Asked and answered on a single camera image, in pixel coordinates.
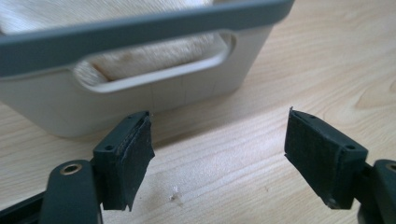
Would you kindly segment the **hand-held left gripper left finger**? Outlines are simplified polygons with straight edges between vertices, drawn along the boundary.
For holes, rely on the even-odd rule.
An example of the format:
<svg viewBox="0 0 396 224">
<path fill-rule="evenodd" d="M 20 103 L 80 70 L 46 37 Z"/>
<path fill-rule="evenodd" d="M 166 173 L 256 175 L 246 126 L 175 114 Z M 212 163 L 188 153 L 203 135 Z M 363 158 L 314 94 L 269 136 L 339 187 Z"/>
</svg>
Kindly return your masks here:
<svg viewBox="0 0 396 224">
<path fill-rule="evenodd" d="M 123 119 L 93 150 L 93 168 L 101 177 L 105 210 L 132 210 L 134 198 L 155 157 L 148 111 Z"/>
</svg>

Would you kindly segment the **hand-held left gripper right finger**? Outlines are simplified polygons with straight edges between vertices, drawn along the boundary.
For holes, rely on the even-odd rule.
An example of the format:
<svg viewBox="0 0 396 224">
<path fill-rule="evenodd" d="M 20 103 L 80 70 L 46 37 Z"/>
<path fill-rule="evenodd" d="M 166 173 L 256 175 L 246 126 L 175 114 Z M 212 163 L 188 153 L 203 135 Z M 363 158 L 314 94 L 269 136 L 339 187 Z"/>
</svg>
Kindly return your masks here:
<svg viewBox="0 0 396 224">
<path fill-rule="evenodd" d="M 291 109 L 285 156 L 331 209 L 349 209 L 368 150 L 313 115 Z"/>
</svg>

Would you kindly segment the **white basket with grey rim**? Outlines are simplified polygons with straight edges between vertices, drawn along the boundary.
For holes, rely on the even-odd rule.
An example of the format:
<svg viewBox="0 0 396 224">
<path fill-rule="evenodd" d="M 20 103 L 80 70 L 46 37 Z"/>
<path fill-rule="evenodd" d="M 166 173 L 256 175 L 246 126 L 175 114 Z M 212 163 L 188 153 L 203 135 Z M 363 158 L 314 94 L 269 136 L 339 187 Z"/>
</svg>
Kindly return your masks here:
<svg viewBox="0 0 396 224">
<path fill-rule="evenodd" d="M 294 0 L 215 0 L 211 7 L 0 36 L 0 103 L 48 133 L 79 136 L 130 113 L 164 111 L 236 90 Z M 213 34 L 198 60 L 86 85 L 74 68 L 116 50 Z"/>
</svg>

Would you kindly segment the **cream knitted cloth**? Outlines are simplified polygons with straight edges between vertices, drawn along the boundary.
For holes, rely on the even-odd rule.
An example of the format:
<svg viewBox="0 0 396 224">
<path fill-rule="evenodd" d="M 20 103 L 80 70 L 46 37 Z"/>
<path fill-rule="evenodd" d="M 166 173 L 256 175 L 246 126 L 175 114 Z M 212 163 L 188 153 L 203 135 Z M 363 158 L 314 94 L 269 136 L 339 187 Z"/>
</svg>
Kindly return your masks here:
<svg viewBox="0 0 396 224">
<path fill-rule="evenodd" d="M 121 17 L 211 7 L 215 0 L 0 0 L 0 36 Z M 201 58 L 213 34 L 194 35 L 94 56 L 74 68 L 90 86 L 144 75 Z"/>
</svg>

